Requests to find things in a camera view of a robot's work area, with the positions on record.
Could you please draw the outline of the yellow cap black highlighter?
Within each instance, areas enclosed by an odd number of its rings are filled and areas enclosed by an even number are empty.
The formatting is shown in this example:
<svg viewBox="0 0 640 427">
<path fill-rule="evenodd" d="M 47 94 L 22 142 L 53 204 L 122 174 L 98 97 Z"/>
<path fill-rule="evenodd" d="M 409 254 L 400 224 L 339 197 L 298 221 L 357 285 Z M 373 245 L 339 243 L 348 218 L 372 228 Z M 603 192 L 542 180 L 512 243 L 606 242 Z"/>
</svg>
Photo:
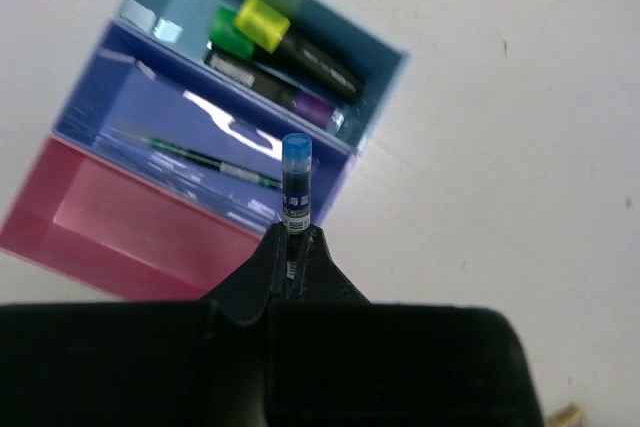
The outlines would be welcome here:
<svg viewBox="0 0 640 427">
<path fill-rule="evenodd" d="M 356 73 L 264 0 L 244 0 L 234 25 L 274 59 L 345 102 L 363 93 L 365 83 Z"/>
</svg>

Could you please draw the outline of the blue ink pen refill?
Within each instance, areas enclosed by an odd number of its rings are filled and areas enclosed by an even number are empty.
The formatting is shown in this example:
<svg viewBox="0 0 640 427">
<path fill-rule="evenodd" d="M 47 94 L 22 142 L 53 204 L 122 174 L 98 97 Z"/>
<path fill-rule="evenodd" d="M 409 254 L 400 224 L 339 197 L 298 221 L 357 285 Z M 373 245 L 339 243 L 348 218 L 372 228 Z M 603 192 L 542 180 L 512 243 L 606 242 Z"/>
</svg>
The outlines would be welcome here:
<svg viewBox="0 0 640 427">
<path fill-rule="evenodd" d="M 282 221 L 287 232 L 286 292 L 292 296 L 298 257 L 305 231 L 311 225 L 312 140 L 291 133 L 282 140 Z"/>
</svg>

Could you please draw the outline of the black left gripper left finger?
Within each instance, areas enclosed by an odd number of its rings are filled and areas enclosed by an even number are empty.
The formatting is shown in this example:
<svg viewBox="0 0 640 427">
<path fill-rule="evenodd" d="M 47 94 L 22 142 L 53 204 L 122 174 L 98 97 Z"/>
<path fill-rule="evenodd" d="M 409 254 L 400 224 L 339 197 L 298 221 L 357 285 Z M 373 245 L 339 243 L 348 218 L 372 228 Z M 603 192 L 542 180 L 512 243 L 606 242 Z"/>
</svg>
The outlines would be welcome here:
<svg viewBox="0 0 640 427">
<path fill-rule="evenodd" d="M 263 426 L 260 318 L 285 245 L 255 252 L 198 300 L 8 304 L 5 426 Z"/>
</svg>

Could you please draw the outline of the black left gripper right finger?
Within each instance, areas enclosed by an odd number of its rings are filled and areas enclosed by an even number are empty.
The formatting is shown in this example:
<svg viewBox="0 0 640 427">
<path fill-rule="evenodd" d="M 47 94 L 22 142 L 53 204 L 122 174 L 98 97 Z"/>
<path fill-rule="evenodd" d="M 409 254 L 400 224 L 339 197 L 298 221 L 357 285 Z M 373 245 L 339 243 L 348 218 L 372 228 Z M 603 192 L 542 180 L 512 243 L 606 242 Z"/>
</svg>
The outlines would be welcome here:
<svg viewBox="0 0 640 427">
<path fill-rule="evenodd" d="M 323 231 L 300 249 L 301 296 L 268 309 L 272 426 L 540 426 L 522 343 L 478 307 L 344 299 Z"/>
</svg>

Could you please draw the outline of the green ink pen refill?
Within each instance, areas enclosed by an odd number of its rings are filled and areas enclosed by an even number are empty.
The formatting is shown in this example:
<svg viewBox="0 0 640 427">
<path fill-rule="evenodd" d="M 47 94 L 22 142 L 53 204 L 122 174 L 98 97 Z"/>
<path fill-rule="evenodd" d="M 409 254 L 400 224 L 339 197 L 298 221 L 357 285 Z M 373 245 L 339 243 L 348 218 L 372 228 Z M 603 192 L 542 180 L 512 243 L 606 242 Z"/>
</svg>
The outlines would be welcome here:
<svg viewBox="0 0 640 427">
<path fill-rule="evenodd" d="M 197 150 L 188 149 L 186 147 L 168 142 L 158 137 L 137 135 L 133 134 L 132 132 L 117 128 L 112 128 L 111 133 L 123 139 L 138 141 L 154 151 L 174 155 L 195 165 L 218 172 L 228 177 L 242 180 L 256 186 L 274 191 L 281 191 L 283 187 L 282 181 L 277 178 L 269 177 L 238 164 L 205 154 L 203 152 L 199 152 Z"/>
</svg>

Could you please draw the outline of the dark blue plastic drawer bin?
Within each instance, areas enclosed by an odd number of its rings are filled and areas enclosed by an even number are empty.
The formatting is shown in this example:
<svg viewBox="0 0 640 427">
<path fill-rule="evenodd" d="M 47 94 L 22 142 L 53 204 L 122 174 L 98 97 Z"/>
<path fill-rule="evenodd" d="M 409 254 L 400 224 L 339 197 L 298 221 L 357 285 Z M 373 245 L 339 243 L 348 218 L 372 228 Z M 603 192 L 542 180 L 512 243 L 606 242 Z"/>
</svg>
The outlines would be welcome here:
<svg viewBox="0 0 640 427">
<path fill-rule="evenodd" d="M 281 193 L 158 152 L 153 144 L 165 141 L 279 179 L 282 138 L 308 133 L 315 223 L 326 217 L 354 161 L 308 124 L 118 22 L 106 27 L 54 131 L 254 232 L 279 221 Z"/>
</svg>

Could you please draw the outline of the pink plastic drawer bin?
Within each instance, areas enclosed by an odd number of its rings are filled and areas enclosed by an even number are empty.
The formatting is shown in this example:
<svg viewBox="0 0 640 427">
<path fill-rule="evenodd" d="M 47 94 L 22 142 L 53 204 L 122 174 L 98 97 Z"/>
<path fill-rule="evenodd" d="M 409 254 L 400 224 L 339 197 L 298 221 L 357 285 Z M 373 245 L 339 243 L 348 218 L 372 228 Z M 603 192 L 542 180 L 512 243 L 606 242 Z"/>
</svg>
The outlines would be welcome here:
<svg viewBox="0 0 640 427">
<path fill-rule="evenodd" d="M 198 298 L 258 243 L 257 234 L 55 137 L 1 228 L 2 250 L 127 300 Z"/>
</svg>

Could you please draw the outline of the purple cap black highlighter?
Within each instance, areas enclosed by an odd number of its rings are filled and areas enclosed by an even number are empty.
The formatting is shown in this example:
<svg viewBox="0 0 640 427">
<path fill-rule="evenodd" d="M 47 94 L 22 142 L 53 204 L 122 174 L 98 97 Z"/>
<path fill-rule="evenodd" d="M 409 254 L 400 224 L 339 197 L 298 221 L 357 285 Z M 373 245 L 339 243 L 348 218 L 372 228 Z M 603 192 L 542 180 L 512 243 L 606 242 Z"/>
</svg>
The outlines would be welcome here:
<svg viewBox="0 0 640 427">
<path fill-rule="evenodd" d="M 204 64 L 326 132 L 335 134 L 343 125 L 344 115 L 333 104 L 225 50 L 211 47 Z"/>
</svg>

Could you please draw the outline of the green cap black highlighter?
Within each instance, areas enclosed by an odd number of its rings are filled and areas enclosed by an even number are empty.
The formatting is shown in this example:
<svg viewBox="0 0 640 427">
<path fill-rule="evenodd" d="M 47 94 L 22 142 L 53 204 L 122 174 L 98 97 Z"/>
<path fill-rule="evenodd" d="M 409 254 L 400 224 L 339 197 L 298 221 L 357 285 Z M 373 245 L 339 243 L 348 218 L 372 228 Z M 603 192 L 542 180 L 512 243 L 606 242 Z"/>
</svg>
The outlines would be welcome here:
<svg viewBox="0 0 640 427">
<path fill-rule="evenodd" d="M 233 10 L 219 7 L 209 31 L 209 40 L 231 54 L 250 59 L 254 54 L 254 43 L 235 27 L 235 16 Z"/>
</svg>

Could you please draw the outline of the light blue plastic drawer bin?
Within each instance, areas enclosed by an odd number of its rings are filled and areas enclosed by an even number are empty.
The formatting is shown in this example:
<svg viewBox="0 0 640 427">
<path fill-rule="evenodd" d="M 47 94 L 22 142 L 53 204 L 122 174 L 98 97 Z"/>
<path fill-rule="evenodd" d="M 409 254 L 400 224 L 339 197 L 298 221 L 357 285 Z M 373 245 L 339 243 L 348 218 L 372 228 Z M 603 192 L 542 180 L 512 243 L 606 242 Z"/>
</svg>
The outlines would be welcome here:
<svg viewBox="0 0 640 427">
<path fill-rule="evenodd" d="M 122 0 L 125 24 L 198 60 L 211 39 L 336 102 L 340 142 L 361 152 L 406 53 L 319 0 Z"/>
</svg>

